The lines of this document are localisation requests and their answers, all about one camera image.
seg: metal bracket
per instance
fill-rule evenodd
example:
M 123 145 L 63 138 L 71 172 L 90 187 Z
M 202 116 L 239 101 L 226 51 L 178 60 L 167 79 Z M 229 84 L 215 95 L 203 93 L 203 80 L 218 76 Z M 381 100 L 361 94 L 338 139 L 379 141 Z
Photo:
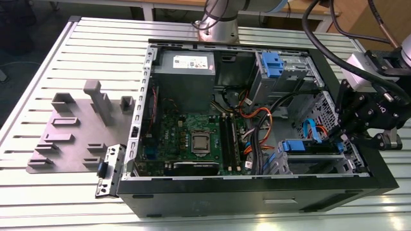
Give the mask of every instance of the metal bracket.
M 105 162 L 99 165 L 98 176 L 101 179 L 95 195 L 97 199 L 119 197 L 118 187 L 122 179 L 125 156 L 126 146 L 123 144 L 109 147 Z

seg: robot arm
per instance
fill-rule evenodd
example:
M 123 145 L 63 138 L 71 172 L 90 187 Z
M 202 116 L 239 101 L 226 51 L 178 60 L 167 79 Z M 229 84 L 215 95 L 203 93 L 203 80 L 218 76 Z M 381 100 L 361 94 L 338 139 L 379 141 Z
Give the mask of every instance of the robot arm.
M 289 0 L 209 0 L 205 16 L 194 26 L 203 41 L 235 43 L 239 41 L 239 11 L 277 12 Z

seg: motherboard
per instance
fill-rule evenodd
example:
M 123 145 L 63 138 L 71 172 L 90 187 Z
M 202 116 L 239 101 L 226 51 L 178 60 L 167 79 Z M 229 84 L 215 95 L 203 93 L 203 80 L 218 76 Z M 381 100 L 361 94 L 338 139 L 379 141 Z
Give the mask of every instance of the motherboard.
M 154 143 L 146 142 L 139 153 L 139 174 L 247 174 L 247 170 L 241 167 L 243 164 L 238 140 L 243 127 L 243 119 L 234 115 L 163 115 L 158 139 Z

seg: aluminum table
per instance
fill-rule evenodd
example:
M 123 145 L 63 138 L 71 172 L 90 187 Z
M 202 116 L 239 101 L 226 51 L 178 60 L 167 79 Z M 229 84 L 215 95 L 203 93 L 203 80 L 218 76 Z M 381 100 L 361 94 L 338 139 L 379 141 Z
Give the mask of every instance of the aluminum table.
M 313 48 L 303 32 L 241 27 L 241 42 Z M 318 34 L 329 48 L 349 58 L 362 46 Z M 69 22 L 0 131 L 0 227 L 125 230 L 411 230 L 411 123 L 399 130 L 405 148 L 383 152 L 401 188 L 359 199 L 325 213 L 139 218 L 121 199 L 95 199 L 95 173 L 29 174 L 27 162 L 53 112 L 57 92 L 89 98 L 83 85 L 102 82 L 110 99 L 141 92 L 150 38 L 197 40 L 191 25 L 82 18 Z M 341 69 L 331 63 L 338 78 Z

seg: black cable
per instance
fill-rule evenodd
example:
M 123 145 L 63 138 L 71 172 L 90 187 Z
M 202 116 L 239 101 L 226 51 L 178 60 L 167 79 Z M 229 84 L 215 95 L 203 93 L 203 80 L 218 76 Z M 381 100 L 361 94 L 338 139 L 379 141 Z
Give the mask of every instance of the black cable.
M 330 50 L 329 48 L 322 44 L 319 39 L 315 37 L 309 24 L 309 15 L 317 5 L 319 0 L 314 0 L 311 5 L 309 6 L 305 15 L 303 15 L 303 30 L 306 32 L 306 35 L 318 48 L 318 50 L 323 53 L 323 55 L 343 69 L 350 71 L 353 74 L 358 75 L 363 79 L 369 80 L 371 83 L 382 86 L 386 90 L 390 90 L 403 101 L 405 105 L 409 105 L 411 102 L 410 95 L 405 92 L 405 90 L 393 82 L 386 81 L 381 77 L 373 75 L 367 71 L 359 69 L 357 66 L 353 66 L 350 63 L 347 63 L 343 59 L 341 59 Z
M 291 18 L 291 6 L 290 2 L 287 1 L 289 9 L 287 9 L 287 18 Z
M 379 25 L 383 25 L 385 24 L 385 21 L 378 13 L 378 10 L 377 10 L 377 7 L 375 7 L 375 4 L 374 4 L 374 0 L 369 0 L 369 6 L 370 6 L 370 9 L 371 9 L 371 12 L 373 12 L 373 15 L 374 15 L 374 18 L 378 22 Z
M 226 14 L 226 11 L 227 11 L 227 8 L 229 8 L 229 2 L 230 2 L 230 0 L 227 0 L 225 11 L 223 11 L 222 15 L 219 16 L 218 20 L 214 22 L 214 24 L 211 24 L 211 25 L 207 26 L 206 28 L 199 28 L 199 27 L 197 26 L 195 23 L 191 23 L 191 25 L 194 26 L 194 28 L 197 28 L 198 30 L 209 30 L 210 28 L 213 28 L 213 27 L 219 23 L 219 21 L 222 20 L 225 14 Z M 214 7 L 215 7 L 217 5 L 218 5 L 218 1 L 217 1 L 217 3 L 214 4 L 214 6 L 213 6 L 213 8 L 211 8 L 210 14 L 213 13 Z
M 335 9 L 334 9 L 334 0 L 330 0 L 330 11 L 331 11 L 331 17 L 333 17 L 333 22 L 334 22 L 334 26 L 338 30 L 338 32 L 342 35 L 346 35 L 350 38 L 357 38 L 357 39 L 366 39 L 366 40 L 371 40 L 371 41 L 377 41 L 377 42 L 383 42 L 383 43 L 390 43 L 390 41 L 385 38 L 379 38 L 379 37 L 374 37 L 374 36 L 367 36 L 367 35 L 357 35 L 357 34 L 351 34 L 346 31 L 343 31 L 343 29 L 341 28 L 339 22 L 337 20 L 337 15 L 335 15 Z

